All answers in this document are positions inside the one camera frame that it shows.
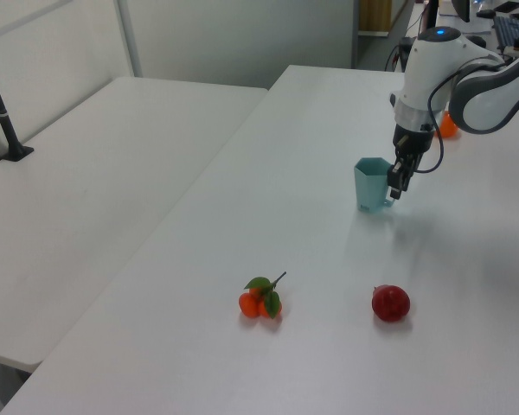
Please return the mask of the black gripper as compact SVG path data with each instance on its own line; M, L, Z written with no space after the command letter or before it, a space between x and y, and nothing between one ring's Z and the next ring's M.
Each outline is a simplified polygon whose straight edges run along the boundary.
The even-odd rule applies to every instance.
M393 145L398 159L388 168L387 185L390 197L399 200L403 190L408 190L421 158L431 147L431 132L410 131L397 124L394 128Z

